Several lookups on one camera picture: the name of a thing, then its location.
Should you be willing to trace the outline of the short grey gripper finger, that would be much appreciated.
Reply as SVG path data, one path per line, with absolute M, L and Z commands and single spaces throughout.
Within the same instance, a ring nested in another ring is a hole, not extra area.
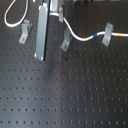
M 59 21 L 63 23 L 63 7 L 59 8 Z

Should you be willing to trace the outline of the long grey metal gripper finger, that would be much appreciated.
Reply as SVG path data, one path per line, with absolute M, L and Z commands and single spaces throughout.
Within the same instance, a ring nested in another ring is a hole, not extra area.
M 41 4 L 39 6 L 36 50 L 35 50 L 35 57 L 40 61 L 43 61 L 45 57 L 45 44 L 47 39 L 49 8 L 50 8 L 50 0 L 41 0 Z

